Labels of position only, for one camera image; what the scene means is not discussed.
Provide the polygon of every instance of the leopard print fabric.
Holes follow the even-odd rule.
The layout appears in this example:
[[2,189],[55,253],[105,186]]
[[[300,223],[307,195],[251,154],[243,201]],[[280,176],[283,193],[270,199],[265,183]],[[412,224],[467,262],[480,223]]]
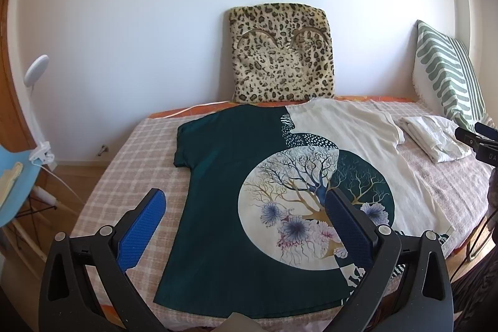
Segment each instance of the leopard print fabric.
[[297,3],[230,10],[235,101],[334,97],[334,60],[325,12]]

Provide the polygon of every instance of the chair seat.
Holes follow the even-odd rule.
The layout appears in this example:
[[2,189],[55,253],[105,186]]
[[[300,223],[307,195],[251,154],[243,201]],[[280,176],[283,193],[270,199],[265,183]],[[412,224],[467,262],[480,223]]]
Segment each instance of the chair seat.
[[40,166],[36,166],[29,160],[31,151],[12,153],[0,146],[0,175],[6,169],[12,169],[16,162],[22,163],[22,172],[16,179],[11,192],[0,206],[0,227],[8,224],[16,216],[22,204],[29,196],[31,189],[40,173]]

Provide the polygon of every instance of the t-shirt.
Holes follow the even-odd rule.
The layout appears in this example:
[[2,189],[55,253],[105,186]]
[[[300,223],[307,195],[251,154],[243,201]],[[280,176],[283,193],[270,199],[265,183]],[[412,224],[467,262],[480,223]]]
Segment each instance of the t-shirt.
[[189,192],[155,303],[252,318],[342,304],[364,269],[325,210],[334,190],[375,225],[444,241],[451,225],[398,153],[403,141],[388,113],[333,99],[183,124],[174,163],[191,169]]

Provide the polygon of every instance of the bed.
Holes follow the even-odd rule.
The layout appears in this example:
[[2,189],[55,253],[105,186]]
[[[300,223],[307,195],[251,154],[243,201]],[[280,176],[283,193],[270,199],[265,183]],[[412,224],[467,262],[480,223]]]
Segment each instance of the bed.
[[[385,111],[394,121],[401,117],[430,114],[421,102],[392,97],[341,97],[361,107]],[[285,103],[260,103],[273,107]],[[236,106],[221,103],[198,106],[182,111],[156,113],[144,119],[134,129],[123,148],[111,162],[95,190],[85,204],[72,236],[93,234],[106,224],[115,224],[120,217],[140,202],[150,188],[162,189],[167,198],[166,214],[149,242],[139,264],[127,271],[128,277],[153,313],[166,328],[184,330],[195,326],[218,326],[223,319],[174,311],[153,303],[159,280],[168,261],[178,224],[187,197],[190,171],[175,168],[177,128],[206,114]],[[454,227],[443,245],[447,257],[462,245],[487,210],[487,187],[491,167],[473,156],[447,163],[433,164],[429,157],[409,137],[398,146],[414,173],[427,186]],[[103,306],[110,306],[94,268],[89,269],[96,296]],[[397,287],[393,279],[388,292]],[[286,318],[258,320],[266,330],[322,330],[339,308]]]

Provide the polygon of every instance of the circular print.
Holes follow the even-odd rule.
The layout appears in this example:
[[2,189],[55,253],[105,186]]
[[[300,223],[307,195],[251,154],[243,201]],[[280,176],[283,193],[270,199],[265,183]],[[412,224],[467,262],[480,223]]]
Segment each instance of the circular print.
[[352,264],[324,209],[340,188],[375,225],[394,221],[394,201],[384,176],[358,155],[327,146],[277,152],[247,176],[238,215],[251,242],[269,257],[306,270]]

